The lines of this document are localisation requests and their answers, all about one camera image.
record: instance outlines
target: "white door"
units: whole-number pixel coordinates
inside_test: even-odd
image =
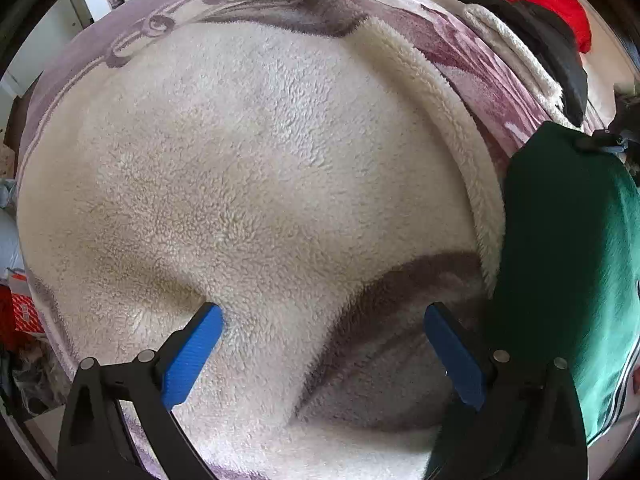
[[[28,35],[7,72],[17,84],[15,92],[24,94],[31,83],[60,53],[82,25],[71,0],[58,0]]]

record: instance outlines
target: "metal screw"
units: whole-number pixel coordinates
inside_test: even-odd
[[[82,368],[82,370],[88,370],[94,365],[94,363],[95,359],[93,357],[85,357],[84,359],[82,359],[82,361],[80,361],[80,367]]]
[[[148,363],[155,357],[156,353],[153,350],[143,350],[138,354],[138,361],[141,363]]]
[[[559,370],[566,370],[567,368],[567,363],[564,359],[562,359],[561,357],[556,357],[554,359],[554,365],[556,366],[556,368],[558,368]]]
[[[506,350],[496,350],[494,352],[494,359],[499,363],[508,363],[511,356]]]

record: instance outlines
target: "green garment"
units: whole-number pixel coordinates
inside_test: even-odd
[[[619,416],[638,346],[640,202],[616,156],[574,148],[581,135],[544,123],[511,160],[484,336],[514,360],[568,361],[589,442]]]

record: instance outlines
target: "blue rubber pad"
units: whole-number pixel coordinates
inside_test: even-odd
[[[168,410],[187,400],[202,367],[222,334],[223,326],[222,310],[213,305],[167,368],[161,395]]]
[[[424,313],[424,333],[446,368],[462,402],[479,411],[486,399],[486,377],[471,352],[434,305],[428,306]]]

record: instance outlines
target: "black cloth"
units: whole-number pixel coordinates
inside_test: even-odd
[[[459,1],[481,5],[503,20],[560,84],[564,113],[575,126],[580,126],[587,106],[587,74],[569,25],[553,11],[525,0]]]

